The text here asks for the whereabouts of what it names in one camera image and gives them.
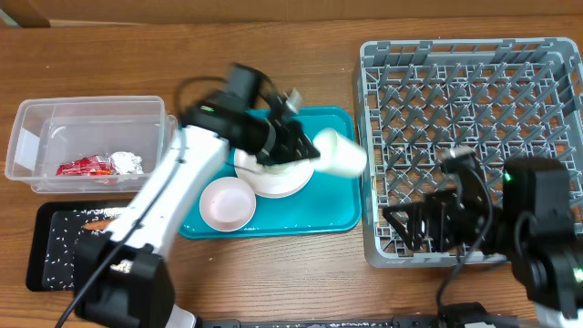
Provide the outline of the pink bowl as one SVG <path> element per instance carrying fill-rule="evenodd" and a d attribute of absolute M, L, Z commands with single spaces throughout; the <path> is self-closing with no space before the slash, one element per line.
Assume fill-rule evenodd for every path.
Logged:
<path fill-rule="evenodd" d="M 232 232 L 243 228 L 256 210 L 256 196 L 242 179 L 224 177 L 212 181 L 199 199 L 199 213 L 215 231 Z"/>

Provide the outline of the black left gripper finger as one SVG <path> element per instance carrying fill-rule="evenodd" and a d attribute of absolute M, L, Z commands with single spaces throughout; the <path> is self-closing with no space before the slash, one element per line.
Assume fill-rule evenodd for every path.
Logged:
<path fill-rule="evenodd" d="M 302 123 L 297 120 L 286 121 L 287 137 L 284 146 L 288 159 L 317 159 L 320 151 L 313 145 L 303 131 Z"/>
<path fill-rule="evenodd" d="M 293 155 L 287 150 L 273 148 L 262 149 L 256 154 L 256 162 L 262 166 L 275 166 L 294 162 Z"/>

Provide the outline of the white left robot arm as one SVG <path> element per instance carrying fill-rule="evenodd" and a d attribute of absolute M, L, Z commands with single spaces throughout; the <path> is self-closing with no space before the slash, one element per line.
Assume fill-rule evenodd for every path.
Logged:
<path fill-rule="evenodd" d="M 317 159 L 319 151 L 295 120 L 297 89 L 278 90 L 260 70 L 233 65 L 222 86 L 184 106 L 174 93 L 179 130 L 163 160 L 121 215 L 75 248 L 70 314 L 106 327 L 198 327 L 199 317 L 176 304 L 167 265 L 179 228 L 197 197 L 223 167 L 232 149 L 273 166 Z"/>

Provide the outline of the rice and food scraps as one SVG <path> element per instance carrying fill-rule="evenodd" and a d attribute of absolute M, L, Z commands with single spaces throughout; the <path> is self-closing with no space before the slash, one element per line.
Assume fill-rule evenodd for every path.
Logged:
<path fill-rule="evenodd" d="M 74 288 L 74 250 L 83 235 L 100 235 L 104 231 L 87 231 L 86 223 L 117 219 L 124 207 L 102 209 L 58 210 L 51 217 L 44 259 L 42 286 L 49 291 Z"/>

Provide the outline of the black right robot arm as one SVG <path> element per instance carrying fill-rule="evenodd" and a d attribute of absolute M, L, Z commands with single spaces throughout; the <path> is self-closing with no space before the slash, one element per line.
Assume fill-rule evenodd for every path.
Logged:
<path fill-rule="evenodd" d="M 557 159 L 525 157 L 504 164 L 497 207 L 472 149 L 452 149 L 440 170 L 455 187 L 422 201 L 383 208 L 382 215 L 411 251 L 430 238 L 437 251 L 466 246 L 500 254 L 546 327 L 582 324 L 582 240 L 569 202 L 568 169 Z"/>

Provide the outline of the orange carrot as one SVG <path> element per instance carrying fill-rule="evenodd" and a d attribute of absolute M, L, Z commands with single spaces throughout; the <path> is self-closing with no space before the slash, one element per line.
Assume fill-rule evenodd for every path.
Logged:
<path fill-rule="evenodd" d="M 104 231 L 115 219 L 99 220 L 86 223 L 82 226 L 87 231 Z"/>

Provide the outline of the red snack wrapper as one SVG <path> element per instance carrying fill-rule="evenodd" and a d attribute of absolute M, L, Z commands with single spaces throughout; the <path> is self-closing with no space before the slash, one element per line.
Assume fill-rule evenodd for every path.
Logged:
<path fill-rule="evenodd" d="M 60 165 L 57 176 L 107 176 L 115 173 L 113 161 L 106 156 L 92 155 Z"/>

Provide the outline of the aluminium foil ball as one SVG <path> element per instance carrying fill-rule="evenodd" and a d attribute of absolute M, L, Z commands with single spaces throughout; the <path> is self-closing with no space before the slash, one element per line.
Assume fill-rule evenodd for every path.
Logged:
<path fill-rule="evenodd" d="M 143 174 L 142 158 L 132 152 L 118 151 L 109 156 L 113 168 L 119 175 Z"/>

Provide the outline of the white cup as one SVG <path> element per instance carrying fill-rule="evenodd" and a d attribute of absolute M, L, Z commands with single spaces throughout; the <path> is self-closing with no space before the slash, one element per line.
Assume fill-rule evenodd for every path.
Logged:
<path fill-rule="evenodd" d="M 312 160 L 316 171 L 335 176 L 356 178 L 367 165 L 366 151 L 336 130 L 326 128 L 313 139 L 313 145 L 320 157 Z"/>

